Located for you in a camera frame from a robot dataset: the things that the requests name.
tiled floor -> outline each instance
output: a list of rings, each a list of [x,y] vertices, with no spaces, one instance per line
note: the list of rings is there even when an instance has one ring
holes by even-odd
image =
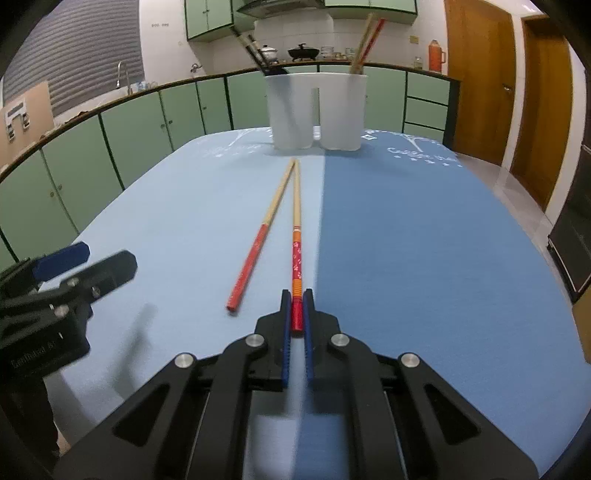
[[[456,153],[456,155],[465,167],[469,168],[474,175],[492,190],[495,196],[507,207],[513,218],[521,225],[522,229],[527,233],[532,243],[546,260],[546,263],[556,278],[560,291],[562,291],[565,298],[570,302],[560,273],[546,248],[548,245],[548,234],[552,230],[552,223],[548,220],[548,217],[546,217],[540,206],[521,183],[504,168],[462,153]]]

faucet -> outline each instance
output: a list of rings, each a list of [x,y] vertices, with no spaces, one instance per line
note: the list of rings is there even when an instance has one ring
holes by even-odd
[[[127,71],[127,64],[123,60],[121,60],[117,64],[117,85],[115,86],[115,88],[119,88],[121,86],[121,83],[119,81],[121,78],[121,65],[123,65],[125,69],[125,78],[127,79],[127,95],[131,95],[131,85],[129,84],[129,72]]]

red chopstick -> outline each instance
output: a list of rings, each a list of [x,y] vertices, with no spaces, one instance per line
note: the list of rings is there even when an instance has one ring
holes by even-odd
[[[384,24],[386,23],[385,18],[380,18],[378,21],[378,25],[375,27],[374,33],[372,34],[371,38],[369,39],[369,43],[365,47],[365,51],[357,64],[357,70],[361,70],[363,68],[363,64],[365,63],[365,59],[369,55],[370,50],[374,47],[375,41],[378,39],[379,33],[382,31]]]

blue gripper pad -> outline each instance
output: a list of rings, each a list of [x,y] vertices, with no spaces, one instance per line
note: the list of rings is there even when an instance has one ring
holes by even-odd
[[[78,242],[37,260],[37,265],[33,268],[33,277],[38,282],[51,280],[78,265],[82,265],[89,256],[88,245]]]

kitchen cabinet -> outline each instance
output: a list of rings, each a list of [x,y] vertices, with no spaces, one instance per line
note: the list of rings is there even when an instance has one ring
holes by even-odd
[[[375,11],[388,21],[412,25],[417,19],[415,0],[324,0],[333,18],[366,18]]]
[[[408,135],[416,135],[417,137],[431,138],[443,143],[443,135],[445,132],[436,130],[434,128],[422,127],[421,125],[404,124],[404,131],[402,133]]]
[[[228,92],[235,129],[269,126],[267,83],[261,72],[229,76]]]
[[[172,153],[158,92],[114,106],[101,116],[125,188]]]
[[[98,116],[62,133],[42,151],[58,194],[79,231],[123,191]]]
[[[430,100],[447,105],[449,103],[450,82],[422,73],[408,73],[409,97]]]
[[[447,106],[408,98],[404,121],[443,131],[447,122]]]
[[[404,10],[414,13],[417,12],[414,0],[370,0],[369,6],[373,8]]]
[[[0,227],[21,260],[52,253],[77,237],[40,151],[0,183]]]
[[[226,87],[223,78],[197,82],[203,126],[206,134],[231,130]]]
[[[197,37],[208,30],[206,0],[186,0],[187,38]]]
[[[13,263],[14,259],[12,258],[12,255],[8,251],[8,248],[6,248],[6,245],[4,245],[4,242],[0,240],[0,272],[5,268],[10,267]]]
[[[402,70],[365,67],[368,76],[365,127],[402,132],[406,74]]]
[[[238,11],[243,0],[185,0],[187,40],[212,41],[230,35],[230,27],[253,30],[254,18]]]
[[[287,73],[315,73],[318,72],[316,65],[301,65],[297,67],[286,67]],[[320,125],[320,98],[318,90],[312,92],[312,118],[315,125]]]
[[[205,134],[194,83],[161,90],[160,95],[173,149],[176,150],[193,138]]]

